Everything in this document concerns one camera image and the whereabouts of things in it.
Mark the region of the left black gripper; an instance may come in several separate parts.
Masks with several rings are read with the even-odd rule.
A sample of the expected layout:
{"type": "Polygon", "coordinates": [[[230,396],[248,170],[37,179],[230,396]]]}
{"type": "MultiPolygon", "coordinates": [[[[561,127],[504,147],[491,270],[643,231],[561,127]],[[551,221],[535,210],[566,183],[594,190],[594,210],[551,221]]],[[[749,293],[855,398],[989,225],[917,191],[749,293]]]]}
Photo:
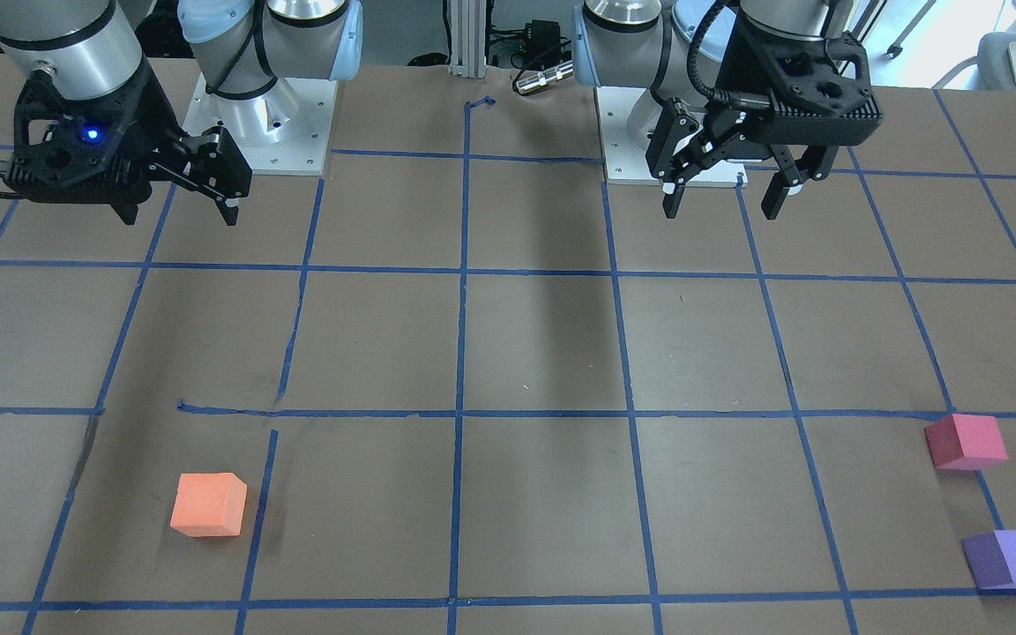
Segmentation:
{"type": "Polygon", "coordinates": [[[681,98],[662,102],[646,164],[661,181],[669,220],[680,212],[684,188],[695,176],[722,161],[759,161],[759,145],[770,145],[778,166],[761,202],[766,219],[775,220],[795,189],[829,177],[836,146],[861,144],[884,120],[866,51],[851,33],[785,39],[739,13],[716,88],[766,97],[769,105],[744,112],[713,103],[698,123],[681,98]],[[808,147],[795,158],[788,146],[808,147]]]}

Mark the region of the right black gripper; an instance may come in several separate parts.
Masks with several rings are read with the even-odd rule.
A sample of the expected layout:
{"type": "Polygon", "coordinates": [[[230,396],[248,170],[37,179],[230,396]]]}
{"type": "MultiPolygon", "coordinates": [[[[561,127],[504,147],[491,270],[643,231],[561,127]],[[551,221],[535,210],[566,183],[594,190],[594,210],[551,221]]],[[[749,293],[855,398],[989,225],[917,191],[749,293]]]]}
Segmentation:
{"type": "Polygon", "coordinates": [[[13,109],[13,152],[4,178],[21,197],[36,204],[108,205],[132,225],[138,205],[152,196],[152,181],[170,173],[182,188],[210,198],[227,226],[237,225],[238,200],[250,194],[249,164],[236,157],[226,126],[187,136],[149,62],[112,93],[88,100],[69,100],[51,73],[31,71],[13,109]]]}

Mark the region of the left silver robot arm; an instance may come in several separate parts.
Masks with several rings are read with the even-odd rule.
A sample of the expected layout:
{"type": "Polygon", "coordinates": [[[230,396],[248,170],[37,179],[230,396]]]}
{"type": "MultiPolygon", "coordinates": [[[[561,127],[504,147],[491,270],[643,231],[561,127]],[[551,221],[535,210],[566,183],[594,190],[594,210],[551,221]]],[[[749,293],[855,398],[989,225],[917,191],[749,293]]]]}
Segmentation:
{"type": "Polygon", "coordinates": [[[686,185],[725,161],[777,164],[761,208],[774,220],[795,189],[827,178],[836,154],[884,114],[851,1],[585,1],[572,59],[582,84],[644,88],[660,108],[646,168],[675,218],[686,185]]]}

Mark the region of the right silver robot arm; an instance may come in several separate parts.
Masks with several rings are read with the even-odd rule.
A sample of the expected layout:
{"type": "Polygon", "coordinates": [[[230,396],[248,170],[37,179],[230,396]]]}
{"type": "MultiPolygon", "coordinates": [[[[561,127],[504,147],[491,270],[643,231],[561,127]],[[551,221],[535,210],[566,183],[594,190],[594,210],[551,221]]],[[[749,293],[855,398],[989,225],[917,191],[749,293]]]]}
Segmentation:
{"type": "Polygon", "coordinates": [[[219,113],[195,134],[116,1],[0,1],[0,48],[26,78],[0,198],[107,205],[132,225],[169,181],[233,226],[253,174],[243,149],[310,126],[291,80],[347,81],[362,63],[359,1],[181,1],[177,17],[219,113]]]}

